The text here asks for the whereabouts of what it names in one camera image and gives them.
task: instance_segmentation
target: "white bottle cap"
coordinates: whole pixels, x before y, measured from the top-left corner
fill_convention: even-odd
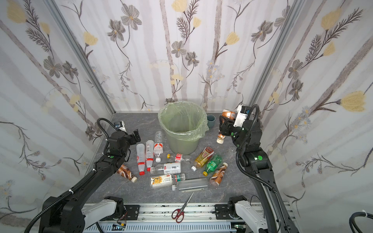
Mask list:
[[[216,142],[219,143],[219,144],[223,144],[224,140],[220,139],[220,138],[217,138],[216,139]]]

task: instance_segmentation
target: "cable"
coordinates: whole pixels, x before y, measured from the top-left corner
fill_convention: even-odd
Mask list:
[[[39,218],[41,218],[41,216],[43,216],[43,214],[45,214],[46,212],[48,212],[48,210],[50,210],[53,206],[55,206],[58,203],[60,203],[65,198],[73,195],[76,191],[78,191],[81,187],[83,187],[86,183],[88,183],[88,181],[90,181],[95,174],[96,174],[96,169],[93,169],[90,173],[88,173],[85,176],[85,178],[81,182],[79,182],[74,187],[72,187],[71,189],[69,189],[68,191],[66,191],[65,194],[63,194],[62,196],[58,197],[52,204],[50,204],[47,208],[43,209],[40,213],[38,213],[35,216],[35,218],[32,219],[31,222],[27,225],[24,233],[29,233],[30,230],[31,230],[31,228],[32,228],[32,226],[36,223],[36,221],[38,221]]]
[[[363,233],[363,232],[360,230],[360,228],[356,225],[356,222],[355,222],[355,218],[356,218],[356,217],[359,217],[359,216],[361,216],[361,217],[367,217],[367,218],[373,219],[373,214],[369,214],[369,213],[367,213],[367,212],[355,212],[355,213],[353,213],[353,214],[351,215],[349,221],[348,221],[348,223],[349,223],[349,225],[350,225],[350,228],[351,228],[351,231],[352,231],[353,233],[356,233],[355,230],[354,230],[354,227],[355,227],[355,229],[357,230],[358,233]]]
[[[251,175],[250,173],[246,172],[242,167],[241,167],[241,164],[239,163],[239,153],[242,149],[242,146],[245,144],[245,142],[247,141],[247,139],[249,139],[250,135],[251,135],[251,131],[254,127],[254,124],[255,122],[258,120],[258,117],[259,117],[259,106],[257,104],[254,104],[251,109],[250,109],[250,112],[253,111],[253,109],[256,109],[255,110],[255,116],[254,116],[254,119],[253,119],[253,122],[251,123],[250,125],[250,128],[248,129],[246,135],[245,135],[245,138],[242,140],[242,142],[240,143],[239,147],[237,148],[237,153],[236,153],[236,164],[237,164],[237,167],[238,169],[240,170],[240,172],[242,172],[244,175],[250,177],[251,179],[254,179],[254,180],[257,180],[259,181],[260,183],[262,183],[264,186],[268,187],[273,193],[276,193],[276,189],[268,184],[267,182],[265,182],[263,179],[259,178],[259,177],[256,177],[256,176],[253,176]]]
[[[97,229],[98,229],[98,231],[99,231],[100,233],[104,233],[104,231],[101,229],[101,227],[100,227],[100,225],[98,224],[98,222],[96,222],[96,227],[97,227]]]

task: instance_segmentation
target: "scissors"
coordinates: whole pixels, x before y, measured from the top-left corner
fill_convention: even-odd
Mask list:
[[[185,202],[185,204],[183,205],[183,207],[181,207],[180,209],[176,209],[176,210],[174,210],[174,211],[172,212],[171,217],[172,217],[172,219],[176,219],[176,222],[177,222],[177,223],[181,223],[181,222],[183,221],[183,219],[184,219],[184,208],[185,208],[185,207],[187,206],[187,204],[189,203],[189,201],[190,201],[190,199],[192,198],[193,194],[194,194],[194,192],[192,193],[192,195],[190,195],[190,198]]]

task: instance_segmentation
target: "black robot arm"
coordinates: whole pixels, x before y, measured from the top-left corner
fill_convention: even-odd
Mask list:
[[[109,122],[116,131],[108,136],[101,127],[100,120]],[[41,218],[39,233],[79,233],[84,230],[85,216],[81,211],[84,204],[107,178],[116,173],[125,161],[128,161],[131,153],[130,145],[141,141],[138,130],[129,135],[126,131],[121,131],[117,124],[114,125],[107,119],[100,118],[97,123],[107,136],[103,156],[95,162],[93,170],[75,186],[59,197],[48,198],[43,204],[43,210],[26,227],[25,233],[31,230],[39,218]]]

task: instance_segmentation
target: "water bottle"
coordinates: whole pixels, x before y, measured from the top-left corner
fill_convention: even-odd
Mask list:
[[[158,164],[157,166],[150,168],[150,174],[156,174],[156,175],[179,174],[180,172],[181,172],[180,163]]]
[[[159,156],[162,153],[163,153],[162,131],[157,131],[156,137],[154,139],[154,155],[156,156],[157,163],[161,161],[161,158]]]
[[[199,178],[192,180],[181,180],[177,184],[172,185],[172,191],[193,192],[207,190],[207,178]]]
[[[175,160],[175,162],[184,162],[190,164],[191,156],[182,154],[167,154],[167,158]]]
[[[146,157],[147,171],[150,171],[150,168],[153,165],[153,157],[154,157],[153,149],[154,149],[154,141],[153,140],[146,141],[145,157]]]
[[[136,145],[136,152],[137,152],[137,166],[139,168],[140,175],[145,175],[145,145],[140,143]]]

